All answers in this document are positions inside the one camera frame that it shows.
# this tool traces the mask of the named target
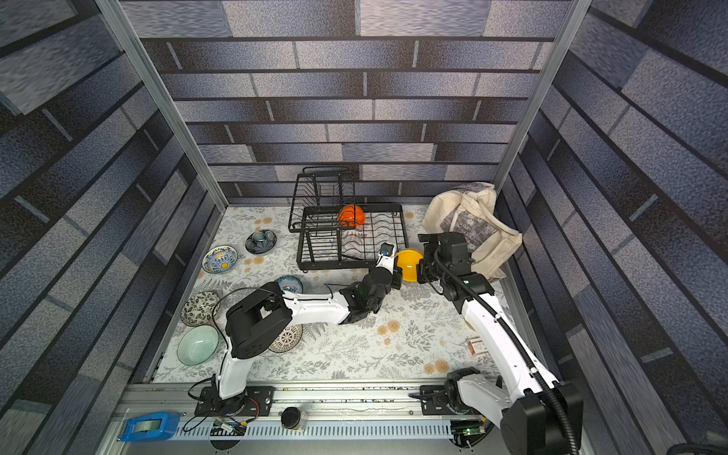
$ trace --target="small box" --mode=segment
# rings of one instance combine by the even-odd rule
[[[470,354],[472,355],[485,354],[488,351],[482,338],[473,338],[472,340],[469,340],[467,342],[467,346],[470,348]]]

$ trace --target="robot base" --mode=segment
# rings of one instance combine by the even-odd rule
[[[454,409],[450,406],[450,400],[448,398],[448,395],[446,394],[445,385],[420,386],[419,393],[420,395],[431,396],[430,399],[422,401],[423,416],[457,416],[463,414],[455,412]]]
[[[235,395],[227,400],[221,400],[218,389],[215,386],[215,381],[213,380],[213,385],[203,388],[199,394],[202,401],[194,409],[194,415],[209,417],[254,417],[257,414],[258,417],[267,417],[270,414],[271,404],[273,403],[273,391],[275,391],[275,387],[247,387],[244,393]],[[260,405],[260,410],[248,398],[255,400]]]

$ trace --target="blue tape dispenser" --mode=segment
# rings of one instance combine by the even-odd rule
[[[180,415],[176,412],[155,412],[124,420],[119,440],[125,443],[167,440],[177,432]]]

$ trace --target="black wire dish rack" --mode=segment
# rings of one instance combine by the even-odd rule
[[[300,232],[296,261],[304,272],[375,266],[382,243],[408,247],[402,205],[356,204],[347,167],[305,167],[294,191],[288,228]],[[339,220],[347,205],[363,210],[363,224]]]

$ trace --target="white robotic arm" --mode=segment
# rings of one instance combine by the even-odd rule
[[[417,281],[439,280],[443,295],[478,332],[506,388],[475,368],[448,373],[444,389],[422,400],[446,398],[455,411],[475,409],[498,426],[512,454],[577,455],[583,400],[572,384],[560,384],[506,319],[486,278],[470,269],[472,259],[459,232],[420,234],[424,258]]]
[[[365,317],[369,311],[378,311],[378,306],[376,308],[367,307],[366,305],[362,307],[362,303],[371,299],[378,299],[379,304],[381,304],[383,296],[371,295],[373,293],[370,290],[379,286],[377,289],[379,294],[383,291],[385,294],[388,293],[389,286],[392,285],[394,271],[395,247],[385,243],[379,251],[379,260],[376,267],[364,278],[362,283],[354,283],[354,285],[343,290],[337,290],[332,294],[297,294],[284,290],[282,292],[283,304],[290,311],[290,322],[285,327],[308,323],[341,324],[347,321],[347,318],[349,318],[348,322],[356,322]],[[379,282],[367,282],[378,278],[380,279]],[[248,311],[260,310],[254,307]],[[249,320],[250,315],[247,315],[245,319]],[[253,362],[256,361],[257,355],[250,357],[247,355],[235,356],[234,347],[237,345],[237,341],[233,339],[228,330],[225,331],[223,336],[226,339],[227,348],[220,374],[216,377],[216,386],[220,399],[227,400],[245,391],[248,372]],[[269,345],[270,342],[259,351],[262,352]]]
[[[481,294],[480,297],[486,301],[491,308],[497,312],[497,317],[502,318],[506,324],[510,321],[505,317],[503,310],[498,303],[498,298],[491,294]],[[482,374],[471,374],[458,380],[457,387],[460,398],[465,405],[477,409],[488,420],[500,427],[503,410],[510,408],[518,398],[526,396],[526,390],[533,393],[541,392],[536,379],[531,374],[531,369],[521,357],[505,329],[482,305],[477,301],[466,301],[462,306],[462,315],[465,320],[478,332],[483,343],[488,347],[488,352],[503,376],[507,392],[487,382]],[[536,356],[523,342],[523,339],[513,329],[513,333],[525,347],[528,355],[535,364],[535,368],[547,384],[558,382],[556,377],[541,364]]]

